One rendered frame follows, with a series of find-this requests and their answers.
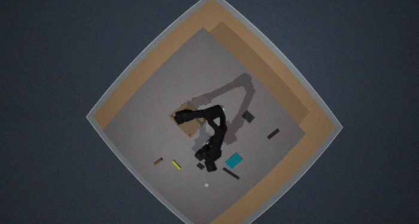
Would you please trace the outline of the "teal flat rectangular plate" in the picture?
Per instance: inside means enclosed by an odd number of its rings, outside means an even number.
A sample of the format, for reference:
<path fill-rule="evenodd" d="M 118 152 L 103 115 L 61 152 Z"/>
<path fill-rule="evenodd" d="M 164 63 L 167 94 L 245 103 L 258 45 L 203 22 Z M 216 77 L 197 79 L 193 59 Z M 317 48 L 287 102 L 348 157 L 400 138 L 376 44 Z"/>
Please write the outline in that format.
<path fill-rule="evenodd" d="M 229 167 L 233 168 L 235 167 L 240 161 L 242 160 L 242 158 L 240 157 L 240 155 L 237 154 L 237 152 L 230 157 L 226 163 Z"/>

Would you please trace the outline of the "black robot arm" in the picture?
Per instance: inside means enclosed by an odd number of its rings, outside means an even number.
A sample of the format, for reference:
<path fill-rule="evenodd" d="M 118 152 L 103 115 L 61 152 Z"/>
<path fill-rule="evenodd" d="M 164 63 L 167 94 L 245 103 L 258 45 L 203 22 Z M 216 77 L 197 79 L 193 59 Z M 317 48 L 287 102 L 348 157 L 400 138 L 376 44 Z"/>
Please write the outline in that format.
<path fill-rule="evenodd" d="M 221 157 L 221 146 L 223 144 L 224 136 L 227 131 L 226 126 L 226 116 L 224 111 L 220 105 L 215 105 L 210 108 L 206 108 L 204 110 L 181 110 L 175 112 L 174 120 L 178 123 L 178 125 L 183 124 L 184 122 L 191 121 L 195 118 L 205 118 L 208 124 L 214 129 L 214 138 L 212 142 L 211 148 L 202 148 L 201 149 L 201 157 L 205 160 L 204 164 L 208 172 L 215 171 L 216 164 L 215 161 Z M 214 119 L 220 117 L 220 126 L 214 123 Z"/>

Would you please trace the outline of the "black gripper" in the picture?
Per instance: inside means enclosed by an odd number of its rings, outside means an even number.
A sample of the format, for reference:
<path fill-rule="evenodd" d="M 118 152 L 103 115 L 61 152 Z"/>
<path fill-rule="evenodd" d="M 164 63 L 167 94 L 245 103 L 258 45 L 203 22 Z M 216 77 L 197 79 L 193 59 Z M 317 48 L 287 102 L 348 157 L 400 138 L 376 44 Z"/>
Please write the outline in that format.
<path fill-rule="evenodd" d="M 209 139 L 209 143 L 208 144 L 205 144 L 202 148 L 205 148 L 205 147 L 207 147 L 207 148 L 211 148 L 211 146 L 212 146 L 212 142 L 213 142 L 213 138 L 214 138 L 214 136 L 212 136 L 210 139 Z M 199 159 L 200 161 L 202 161 L 203 159 L 202 159 L 202 157 L 201 157 L 201 154 L 202 154 L 202 152 L 201 152 L 201 149 L 199 149 L 199 151 L 197 152 L 197 153 L 195 153 L 195 157 L 197 158 L 197 159 Z"/>

